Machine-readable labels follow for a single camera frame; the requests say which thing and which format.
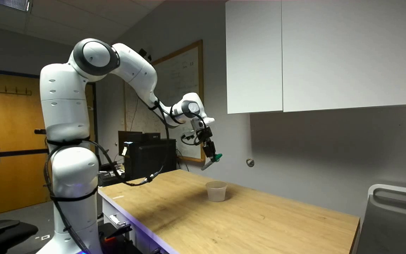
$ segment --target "table edge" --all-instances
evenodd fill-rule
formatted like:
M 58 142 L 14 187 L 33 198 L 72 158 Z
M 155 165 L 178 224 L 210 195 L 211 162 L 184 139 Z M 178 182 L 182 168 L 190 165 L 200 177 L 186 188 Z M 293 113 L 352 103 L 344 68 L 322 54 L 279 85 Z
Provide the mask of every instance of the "table edge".
M 169 254 L 179 254 L 174 248 L 172 248 L 168 243 L 166 243 L 162 238 L 158 235 L 153 233 L 148 227 L 144 224 L 139 222 L 134 216 L 128 213 L 125 209 L 123 209 L 117 202 L 115 202 L 112 198 L 108 197 L 103 190 L 102 187 L 98 187 L 98 193 L 101 195 L 103 199 L 108 201 L 112 206 L 114 206 L 119 212 L 121 212 L 129 221 L 131 221 L 137 228 L 142 230 L 143 233 L 148 235 L 153 241 L 155 241 L 161 248 L 163 248 Z

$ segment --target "cabinet door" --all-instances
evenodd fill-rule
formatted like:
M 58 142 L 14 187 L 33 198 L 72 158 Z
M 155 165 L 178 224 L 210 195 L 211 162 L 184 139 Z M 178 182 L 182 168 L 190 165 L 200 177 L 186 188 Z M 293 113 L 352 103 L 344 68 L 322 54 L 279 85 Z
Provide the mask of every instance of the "cabinet door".
M 283 109 L 406 104 L 405 0 L 282 2 Z
M 281 1 L 228 1 L 228 113 L 283 110 Z

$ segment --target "whiteboard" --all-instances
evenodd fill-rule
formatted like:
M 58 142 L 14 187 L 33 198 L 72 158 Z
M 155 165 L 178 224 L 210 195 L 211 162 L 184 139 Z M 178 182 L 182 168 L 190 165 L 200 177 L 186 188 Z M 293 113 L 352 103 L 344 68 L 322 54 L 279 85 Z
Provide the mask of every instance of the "whiteboard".
M 155 62 L 153 66 L 158 73 L 158 84 L 155 95 L 166 106 L 172 106 L 180 101 L 186 93 L 203 93 L 203 66 L 201 59 L 202 42 L 198 41 L 182 48 Z M 137 132 L 161 132 L 161 138 L 166 137 L 164 125 L 139 99 L 128 84 L 125 84 L 125 107 L 127 130 Z M 169 129 L 170 138 L 176 140 L 176 148 L 191 161 L 204 161 L 201 146 L 185 145 L 181 141 L 184 132 L 191 131 L 190 121 Z

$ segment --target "floor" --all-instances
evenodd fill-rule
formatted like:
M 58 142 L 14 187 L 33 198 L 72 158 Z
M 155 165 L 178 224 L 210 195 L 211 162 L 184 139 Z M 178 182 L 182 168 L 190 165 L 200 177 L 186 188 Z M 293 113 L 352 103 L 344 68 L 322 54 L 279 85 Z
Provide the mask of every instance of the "floor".
M 101 211 L 101 196 L 97 195 L 97 212 Z M 7 254 L 35 254 L 54 235 L 53 203 L 47 202 L 0 213 L 0 220 L 19 220 L 38 227 L 36 235 L 8 250 Z

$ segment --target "ceiling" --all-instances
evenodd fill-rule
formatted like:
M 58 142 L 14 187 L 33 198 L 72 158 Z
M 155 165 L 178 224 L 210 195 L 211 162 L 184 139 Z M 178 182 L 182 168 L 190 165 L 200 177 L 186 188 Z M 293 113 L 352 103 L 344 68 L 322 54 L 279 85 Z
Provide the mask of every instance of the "ceiling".
M 74 45 L 111 43 L 163 0 L 30 0 L 28 12 L 0 5 L 0 29 Z

